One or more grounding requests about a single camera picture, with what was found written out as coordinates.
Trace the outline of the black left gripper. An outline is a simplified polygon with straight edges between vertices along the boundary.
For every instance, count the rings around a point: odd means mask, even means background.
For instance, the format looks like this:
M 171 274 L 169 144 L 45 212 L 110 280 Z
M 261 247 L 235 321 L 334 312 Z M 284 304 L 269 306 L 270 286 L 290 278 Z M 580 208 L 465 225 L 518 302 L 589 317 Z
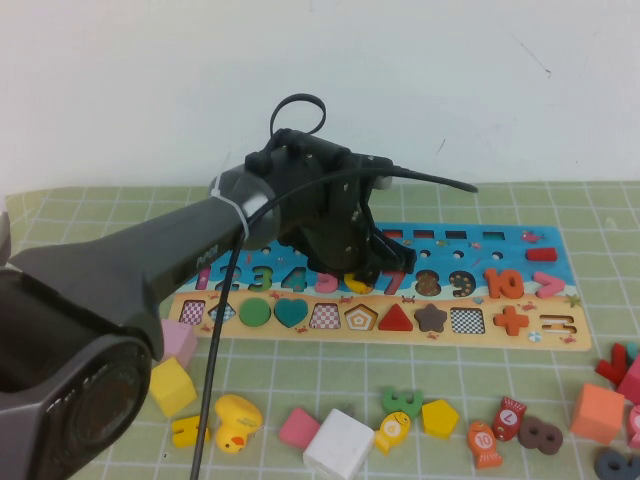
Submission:
M 381 271 L 413 273 L 416 252 L 376 229 L 368 200 L 384 157 L 357 154 L 306 133 L 280 129 L 266 146 L 248 154 L 245 168 L 262 178 L 276 196 L 318 179 L 279 204 L 279 242 L 308 257 L 316 271 L 357 273 L 376 281 Z

